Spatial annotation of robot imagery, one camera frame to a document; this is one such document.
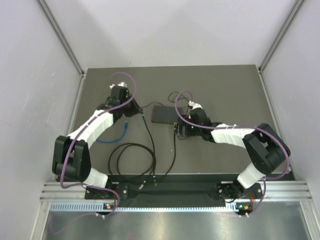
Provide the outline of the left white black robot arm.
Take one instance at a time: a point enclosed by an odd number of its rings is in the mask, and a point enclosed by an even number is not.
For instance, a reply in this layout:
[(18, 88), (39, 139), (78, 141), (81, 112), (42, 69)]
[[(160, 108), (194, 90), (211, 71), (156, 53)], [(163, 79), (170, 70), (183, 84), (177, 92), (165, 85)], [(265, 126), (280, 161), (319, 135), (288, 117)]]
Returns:
[[(100, 135), (112, 127), (123, 116), (130, 118), (143, 110), (132, 99), (127, 104), (114, 101), (101, 104), (92, 116), (77, 130), (67, 136), (60, 135), (54, 143), (52, 172), (60, 177), (60, 186), (64, 189), (77, 185), (96, 187), (102, 198), (109, 198), (114, 191), (108, 176), (92, 167), (90, 148)], [(73, 185), (65, 185), (65, 180), (72, 180)]]

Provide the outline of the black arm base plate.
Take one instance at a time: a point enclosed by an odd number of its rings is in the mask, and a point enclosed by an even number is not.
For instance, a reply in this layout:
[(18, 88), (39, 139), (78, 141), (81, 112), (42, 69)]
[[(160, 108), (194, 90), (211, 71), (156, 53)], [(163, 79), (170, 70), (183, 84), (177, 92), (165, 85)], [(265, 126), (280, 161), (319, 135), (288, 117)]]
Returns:
[(259, 183), (245, 189), (235, 180), (229, 181), (224, 176), (204, 175), (157, 175), (145, 181), (143, 176), (113, 175), (104, 184), (114, 190), (122, 201), (139, 197), (169, 198), (169, 197), (206, 197), (210, 200), (257, 200), (262, 197), (262, 187)]

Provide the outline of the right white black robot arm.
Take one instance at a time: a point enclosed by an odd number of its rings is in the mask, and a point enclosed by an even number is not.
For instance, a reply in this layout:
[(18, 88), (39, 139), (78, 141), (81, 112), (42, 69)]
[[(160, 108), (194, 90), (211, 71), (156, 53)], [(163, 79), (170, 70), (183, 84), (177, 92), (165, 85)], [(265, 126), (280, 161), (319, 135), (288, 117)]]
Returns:
[(237, 125), (209, 120), (207, 123), (208, 126), (201, 128), (180, 118), (176, 133), (246, 149), (251, 163), (233, 181), (233, 192), (239, 198), (249, 195), (256, 182), (271, 174), (291, 154), (289, 148), (266, 123), (260, 124), (258, 129), (239, 128)]

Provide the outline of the black network switch box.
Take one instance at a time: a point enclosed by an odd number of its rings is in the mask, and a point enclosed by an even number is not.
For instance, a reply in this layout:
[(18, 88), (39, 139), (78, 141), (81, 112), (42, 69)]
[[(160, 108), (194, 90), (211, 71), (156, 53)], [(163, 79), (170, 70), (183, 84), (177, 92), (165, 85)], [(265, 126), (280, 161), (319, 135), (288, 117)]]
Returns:
[(151, 112), (151, 122), (156, 124), (174, 125), (178, 123), (179, 116), (174, 106), (155, 105)]

